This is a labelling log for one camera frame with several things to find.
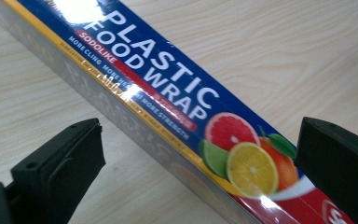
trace brand logo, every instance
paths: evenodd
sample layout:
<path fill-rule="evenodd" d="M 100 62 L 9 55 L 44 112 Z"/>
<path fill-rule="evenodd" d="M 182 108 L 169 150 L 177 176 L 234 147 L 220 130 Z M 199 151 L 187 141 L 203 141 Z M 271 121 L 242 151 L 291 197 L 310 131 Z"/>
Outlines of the brand logo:
<path fill-rule="evenodd" d="M 330 201 L 323 203 L 324 222 L 328 224 L 347 224 L 342 212 Z"/>

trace yellow lemon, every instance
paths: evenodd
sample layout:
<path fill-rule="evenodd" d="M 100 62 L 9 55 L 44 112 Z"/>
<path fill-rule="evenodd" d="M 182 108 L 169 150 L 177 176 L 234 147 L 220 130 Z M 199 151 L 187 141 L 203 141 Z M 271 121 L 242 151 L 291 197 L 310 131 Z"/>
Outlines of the yellow lemon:
<path fill-rule="evenodd" d="M 246 197 L 260 197 L 277 191 L 279 176 L 270 155 L 254 143 L 238 143 L 229 152 L 229 182 Z"/>

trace light wood surface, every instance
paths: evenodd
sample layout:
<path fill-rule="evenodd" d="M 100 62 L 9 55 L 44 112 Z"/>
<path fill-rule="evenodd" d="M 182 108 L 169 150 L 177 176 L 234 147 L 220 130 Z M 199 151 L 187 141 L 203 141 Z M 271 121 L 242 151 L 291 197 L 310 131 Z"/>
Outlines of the light wood surface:
<path fill-rule="evenodd" d="M 123 2 L 293 143 L 304 116 L 358 134 L 358 0 Z M 225 223 L 0 27 L 0 181 L 94 117 L 107 164 L 71 223 Z"/>

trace plastic food wrap box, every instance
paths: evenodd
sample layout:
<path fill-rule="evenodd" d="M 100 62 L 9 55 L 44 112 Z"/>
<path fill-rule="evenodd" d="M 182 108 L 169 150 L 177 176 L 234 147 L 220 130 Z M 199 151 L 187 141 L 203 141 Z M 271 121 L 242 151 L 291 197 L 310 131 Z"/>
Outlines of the plastic food wrap box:
<path fill-rule="evenodd" d="M 0 23 L 227 222 L 351 223 L 291 143 L 121 2 L 4 0 Z"/>

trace pink grapefruit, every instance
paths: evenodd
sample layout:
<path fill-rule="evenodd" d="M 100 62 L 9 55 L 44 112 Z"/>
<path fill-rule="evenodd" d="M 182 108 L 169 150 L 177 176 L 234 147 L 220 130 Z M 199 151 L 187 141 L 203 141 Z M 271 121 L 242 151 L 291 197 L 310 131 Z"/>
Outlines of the pink grapefruit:
<path fill-rule="evenodd" d="M 252 125 L 240 116 L 228 112 L 216 114 L 208 121 L 205 139 L 227 151 L 240 142 L 260 146 L 257 132 Z"/>

